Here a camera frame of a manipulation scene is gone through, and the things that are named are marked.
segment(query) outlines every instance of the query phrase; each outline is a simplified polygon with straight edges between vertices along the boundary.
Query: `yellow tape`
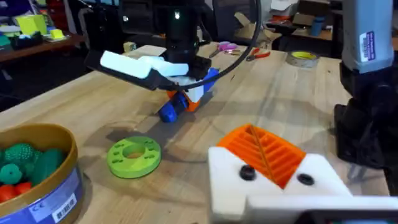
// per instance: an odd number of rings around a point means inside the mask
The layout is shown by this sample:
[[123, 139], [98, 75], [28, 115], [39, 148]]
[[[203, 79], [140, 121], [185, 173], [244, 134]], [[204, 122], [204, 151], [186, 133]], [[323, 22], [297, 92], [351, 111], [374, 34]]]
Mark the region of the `yellow tape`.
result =
[[318, 59], [319, 56], [311, 52], [293, 51], [287, 54], [286, 62], [300, 68], [312, 68]]

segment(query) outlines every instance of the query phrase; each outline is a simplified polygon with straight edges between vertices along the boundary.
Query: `white plastic part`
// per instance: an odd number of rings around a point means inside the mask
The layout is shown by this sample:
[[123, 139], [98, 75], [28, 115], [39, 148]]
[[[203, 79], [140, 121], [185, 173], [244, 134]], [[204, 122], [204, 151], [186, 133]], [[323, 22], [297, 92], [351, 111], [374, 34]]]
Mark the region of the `white plastic part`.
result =
[[142, 56], [138, 60], [105, 51], [100, 64], [106, 68], [122, 72], [137, 78], [146, 78], [151, 69], [157, 70], [163, 77], [186, 75], [188, 64], [166, 62], [162, 57]]
[[[294, 223], [306, 210], [398, 210], [395, 197], [352, 196], [329, 162], [307, 154], [285, 189], [256, 172], [254, 181], [240, 178], [245, 162], [223, 147], [208, 151], [212, 223]], [[314, 185], [297, 180], [308, 174]]]
[[[196, 83], [197, 81], [190, 78], [190, 77], [167, 77], [168, 80], [178, 83], [179, 85], [189, 85]], [[200, 100], [200, 98], [205, 94], [203, 92], [203, 86], [198, 86], [192, 89], [189, 89], [189, 91], [185, 92], [186, 96], [194, 103]]]
[[151, 65], [136, 59], [105, 51], [99, 63], [109, 69], [131, 75], [136, 78], [146, 78], [151, 70]]
[[138, 61], [150, 64], [163, 77], [186, 75], [188, 73], [188, 64], [166, 62], [163, 57], [142, 56]]
[[246, 181], [239, 171], [246, 163], [223, 147], [208, 151], [212, 222], [240, 220], [249, 194], [282, 195], [282, 189], [256, 171], [256, 178]]
[[[297, 177], [300, 174], [311, 176], [314, 184], [309, 186], [299, 182]], [[304, 157], [292, 178], [287, 182], [284, 195], [352, 196], [329, 162], [318, 154], [307, 154]]]
[[242, 223], [293, 224], [306, 210], [398, 210], [398, 199], [372, 196], [250, 195]]

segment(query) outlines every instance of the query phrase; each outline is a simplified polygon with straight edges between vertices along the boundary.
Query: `green object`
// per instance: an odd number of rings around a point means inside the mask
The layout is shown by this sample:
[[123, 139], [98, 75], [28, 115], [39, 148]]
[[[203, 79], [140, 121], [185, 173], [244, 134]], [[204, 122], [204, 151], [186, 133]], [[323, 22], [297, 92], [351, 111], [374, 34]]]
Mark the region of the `green object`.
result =
[[23, 34], [32, 35], [36, 31], [40, 31], [42, 35], [47, 34], [43, 15], [19, 16], [17, 22]]
[[24, 177], [28, 178], [29, 180], [32, 178], [33, 171], [35, 169], [35, 164], [33, 162], [28, 162], [23, 166], [23, 174]]
[[64, 160], [65, 155], [59, 149], [49, 149], [43, 152], [34, 165], [34, 170], [30, 178], [32, 185], [36, 186], [49, 177]]
[[155, 170], [160, 158], [160, 146], [153, 139], [133, 136], [113, 145], [106, 156], [106, 162], [114, 175], [137, 178]]
[[4, 184], [18, 184], [22, 179], [22, 172], [15, 164], [8, 164], [0, 170], [0, 182]]
[[9, 45], [11, 42], [5, 35], [0, 35], [0, 46]]
[[40, 151], [38, 151], [38, 150], [36, 150], [36, 151], [34, 152], [34, 155], [33, 155], [33, 163], [34, 163], [34, 164], [36, 164], [37, 160], [39, 159], [39, 157], [40, 157], [42, 154], [43, 154], [43, 152], [40, 152]]
[[19, 166], [33, 160], [35, 149], [26, 143], [15, 144], [4, 152], [4, 159], [8, 163], [17, 164]]

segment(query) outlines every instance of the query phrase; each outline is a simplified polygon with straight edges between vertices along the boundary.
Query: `orange 3d printed part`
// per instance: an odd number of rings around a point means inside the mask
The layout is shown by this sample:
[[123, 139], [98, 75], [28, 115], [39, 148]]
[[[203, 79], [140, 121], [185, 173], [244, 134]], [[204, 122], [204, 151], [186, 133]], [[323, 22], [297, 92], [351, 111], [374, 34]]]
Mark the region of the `orange 3d printed part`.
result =
[[251, 124], [231, 131], [217, 146], [227, 148], [282, 189], [305, 156], [288, 141]]

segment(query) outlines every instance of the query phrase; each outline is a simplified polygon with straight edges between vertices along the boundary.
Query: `green 3d printed disc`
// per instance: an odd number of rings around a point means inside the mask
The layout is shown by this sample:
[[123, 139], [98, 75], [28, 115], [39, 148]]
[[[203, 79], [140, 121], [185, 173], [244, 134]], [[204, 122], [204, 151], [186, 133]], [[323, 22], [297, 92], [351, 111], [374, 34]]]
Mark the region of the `green 3d printed disc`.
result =
[[113, 145], [106, 156], [106, 162], [114, 175], [137, 178], [155, 170], [160, 158], [160, 146], [153, 139], [133, 136]]

